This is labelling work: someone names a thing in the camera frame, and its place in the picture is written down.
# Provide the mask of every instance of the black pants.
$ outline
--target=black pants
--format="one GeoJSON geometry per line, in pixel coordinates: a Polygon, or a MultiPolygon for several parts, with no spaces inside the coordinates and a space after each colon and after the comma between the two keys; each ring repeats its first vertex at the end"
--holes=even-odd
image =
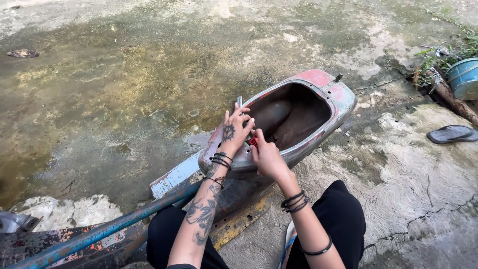
{"type": "MultiPolygon", "coordinates": [[[[360,202],[348,192],[344,182],[335,181],[312,206],[325,231],[332,237],[347,269],[356,269],[364,251],[365,217],[360,202]]],[[[148,228],[147,257],[155,269],[167,266],[169,252],[186,212],[168,207],[156,214],[148,228]]],[[[299,248],[297,237],[292,245],[287,269],[309,268],[299,248]]],[[[227,265],[214,249],[211,239],[206,242],[201,269],[227,269],[227,265]]]]}

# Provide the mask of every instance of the flip-flop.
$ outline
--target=flip-flop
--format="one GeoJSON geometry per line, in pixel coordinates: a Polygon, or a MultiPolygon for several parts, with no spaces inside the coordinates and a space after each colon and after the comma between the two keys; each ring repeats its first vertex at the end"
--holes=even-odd
{"type": "Polygon", "coordinates": [[[478,140],[478,131],[464,125],[448,125],[430,131],[426,136],[437,144],[451,142],[473,142],[478,140]]]}
{"type": "Polygon", "coordinates": [[[291,223],[289,223],[289,226],[287,226],[287,233],[285,234],[285,248],[284,248],[284,251],[282,252],[282,258],[281,258],[281,262],[279,263],[279,266],[277,267],[277,269],[281,269],[282,268],[282,263],[284,262],[284,259],[285,259],[285,253],[287,251],[287,248],[292,245],[292,243],[294,242],[295,238],[297,237],[297,235],[294,235],[292,236],[292,230],[295,228],[295,225],[294,225],[294,222],[291,221],[291,223]]]}

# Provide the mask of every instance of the concrete ground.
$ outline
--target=concrete ground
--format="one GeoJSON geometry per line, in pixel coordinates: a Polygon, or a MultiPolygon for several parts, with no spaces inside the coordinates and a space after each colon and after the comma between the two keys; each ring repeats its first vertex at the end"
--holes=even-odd
{"type": "MultiPolygon", "coordinates": [[[[476,268],[478,143],[428,141],[467,122],[402,78],[420,45],[463,34],[425,13],[440,6],[478,27],[472,0],[5,0],[0,206],[69,201],[66,226],[98,201],[110,218],[126,213],[204,145],[231,100],[319,68],[345,73],[358,105],[294,170],[312,199],[341,179],[362,203],[361,266],[476,268]],[[6,56],[20,48],[40,56],[6,56]]],[[[231,268],[275,268],[289,221],[276,205],[220,253],[231,268]]]]}

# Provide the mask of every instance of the gray flip-flop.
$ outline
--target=gray flip-flop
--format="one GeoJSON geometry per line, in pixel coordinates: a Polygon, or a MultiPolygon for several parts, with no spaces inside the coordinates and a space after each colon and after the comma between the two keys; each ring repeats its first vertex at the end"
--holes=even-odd
{"type": "Polygon", "coordinates": [[[478,131],[464,125],[448,125],[429,131],[426,136],[437,144],[450,142],[473,142],[478,140],[478,131]]]}

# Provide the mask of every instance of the person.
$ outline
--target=person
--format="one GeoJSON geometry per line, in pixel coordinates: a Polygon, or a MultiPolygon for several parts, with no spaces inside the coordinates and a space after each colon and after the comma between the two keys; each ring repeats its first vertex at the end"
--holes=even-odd
{"type": "Polygon", "coordinates": [[[254,119],[239,108],[226,111],[221,146],[187,212],[168,207],[148,228],[147,260],[155,269],[227,269],[214,249],[209,231],[222,182],[234,154],[252,132],[258,148],[250,146],[258,174],[275,180],[284,194],[281,206],[292,216],[297,237],[286,248],[282,269],[356,269],[364,251],[365,217],[359,201],[342,181],[333,182],[312,206],[274,143],[267,143],[254,119]]]}

